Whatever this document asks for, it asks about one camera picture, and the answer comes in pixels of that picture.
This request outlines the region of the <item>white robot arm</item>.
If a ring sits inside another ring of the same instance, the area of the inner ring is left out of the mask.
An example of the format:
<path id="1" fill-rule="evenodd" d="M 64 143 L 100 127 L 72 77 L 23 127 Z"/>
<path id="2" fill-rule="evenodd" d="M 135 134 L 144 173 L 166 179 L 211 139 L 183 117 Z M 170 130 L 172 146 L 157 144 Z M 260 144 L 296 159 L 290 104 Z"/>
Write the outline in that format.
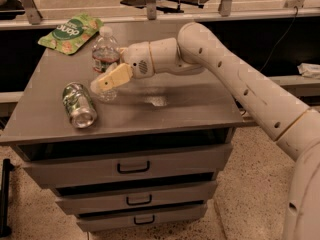
<path id="1" fill-rule="evenodd" d="M 205 26 L 191 22 L 175 38 L 132 44 L 120 64 L 91 82 L 100 94 L 156 73 L 212 72 L 255 122 L 295 161 L 283 240 L 320 240 L 320 113 L 229 51 Z"/>

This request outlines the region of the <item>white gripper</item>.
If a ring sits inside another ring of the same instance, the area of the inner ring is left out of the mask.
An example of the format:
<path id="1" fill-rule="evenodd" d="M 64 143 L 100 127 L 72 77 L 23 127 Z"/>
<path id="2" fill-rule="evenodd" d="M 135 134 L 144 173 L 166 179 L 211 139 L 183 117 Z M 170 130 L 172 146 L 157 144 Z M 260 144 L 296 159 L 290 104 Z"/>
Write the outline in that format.
<path id="1" fill-rule="evenodd" d="M 91 82 L 90 89 L 93 93 L 100 94 L 124 85 L 132 77 L 142 79 L 155 74 L 149 42 L 128 46 L 124 49 L 122 60 L 125 63 L 111 64 L 104 73 Z"/>

